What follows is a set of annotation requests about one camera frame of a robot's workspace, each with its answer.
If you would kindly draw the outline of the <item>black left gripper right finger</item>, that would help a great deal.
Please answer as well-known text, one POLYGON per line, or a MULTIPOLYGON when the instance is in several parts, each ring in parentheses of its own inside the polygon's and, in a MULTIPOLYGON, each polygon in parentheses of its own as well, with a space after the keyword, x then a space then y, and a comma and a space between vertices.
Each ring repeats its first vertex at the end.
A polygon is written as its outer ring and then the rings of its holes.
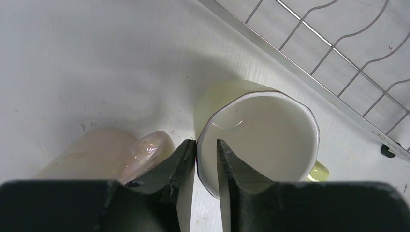
POLYGON ((407 232, 410 210, 383 182, 276 182, 217 140, 225 232, 407 232))

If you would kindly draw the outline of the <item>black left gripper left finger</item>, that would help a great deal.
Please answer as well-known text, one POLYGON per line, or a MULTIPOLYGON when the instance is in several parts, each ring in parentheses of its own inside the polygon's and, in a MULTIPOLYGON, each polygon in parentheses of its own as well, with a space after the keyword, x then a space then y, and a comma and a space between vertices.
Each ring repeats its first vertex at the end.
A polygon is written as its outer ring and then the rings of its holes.
POLYGON ((3 232, 187 232, 196 142, 123 185, 115 180, 14 180, 0 187, 3 232))

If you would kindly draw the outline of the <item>pale yellow ceramic mug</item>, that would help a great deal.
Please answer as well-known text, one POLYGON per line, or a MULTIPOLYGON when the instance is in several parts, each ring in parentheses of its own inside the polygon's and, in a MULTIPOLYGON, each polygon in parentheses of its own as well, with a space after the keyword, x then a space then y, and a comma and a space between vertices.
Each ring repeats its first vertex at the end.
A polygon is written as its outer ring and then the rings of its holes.
POLYGON ((206 89, 193 114, 197 172, 219 197, 217 140, 274 181, 322 182, 329 170, 317 160, 320 129, 313 112, 285 93, 236 79, 206 89))

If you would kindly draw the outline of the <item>translucent pink glass mug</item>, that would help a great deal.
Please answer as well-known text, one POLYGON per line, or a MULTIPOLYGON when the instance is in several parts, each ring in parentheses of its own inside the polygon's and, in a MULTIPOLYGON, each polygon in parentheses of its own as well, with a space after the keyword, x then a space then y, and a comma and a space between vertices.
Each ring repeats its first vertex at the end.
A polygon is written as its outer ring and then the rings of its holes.
POLYGON ((156 131, 140 139, 117 129, 90 132, 50 161, 35 179, 114 179, 126 184, 174 151, 171 137, 156 131))

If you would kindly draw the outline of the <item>stainless steel dish rack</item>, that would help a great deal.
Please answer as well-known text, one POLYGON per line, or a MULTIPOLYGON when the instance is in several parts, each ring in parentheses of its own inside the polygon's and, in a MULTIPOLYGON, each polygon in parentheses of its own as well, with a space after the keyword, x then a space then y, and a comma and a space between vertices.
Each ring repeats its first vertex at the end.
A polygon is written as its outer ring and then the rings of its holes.
POLYGON ((202 4, 368 131, 382 155, 409 161, 409 1, 202 4))

